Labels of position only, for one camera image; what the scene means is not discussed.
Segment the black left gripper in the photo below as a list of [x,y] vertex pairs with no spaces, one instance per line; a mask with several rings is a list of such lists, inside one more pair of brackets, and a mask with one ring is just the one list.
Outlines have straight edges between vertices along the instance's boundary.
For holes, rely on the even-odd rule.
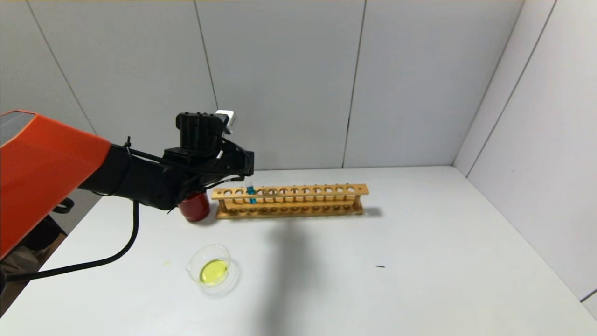
[[236,143],[222,143],[222,175],[238,175],[233,181],[244,181],[245,176],[254,174],[254,158],[248,151]]

